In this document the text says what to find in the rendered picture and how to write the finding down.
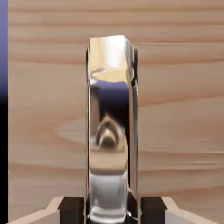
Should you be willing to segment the shiny metal door handle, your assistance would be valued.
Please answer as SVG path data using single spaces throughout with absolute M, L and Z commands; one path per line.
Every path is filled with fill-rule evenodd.
M 138 224 L 138 51 L 123 35 L 86 51 L 86 224 Z

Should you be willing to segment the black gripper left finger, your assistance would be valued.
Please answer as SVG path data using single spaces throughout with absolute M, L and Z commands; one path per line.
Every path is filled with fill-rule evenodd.
M 84 224 L 83 197 L 54 197 L 45 209 L 7 224 Z

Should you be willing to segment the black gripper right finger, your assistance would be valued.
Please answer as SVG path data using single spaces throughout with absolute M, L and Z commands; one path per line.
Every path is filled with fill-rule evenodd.
M 217 224 L 180 209 L 171 197 L 142 197 L 141 224 Z

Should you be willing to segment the light wood cabinet door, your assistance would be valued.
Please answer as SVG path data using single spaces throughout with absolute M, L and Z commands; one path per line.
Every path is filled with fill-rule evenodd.
M 8 219 L 83 196 L 85 52 L 139 52 L 139 193 L 224 224 L 224 0 L 8 0 Z

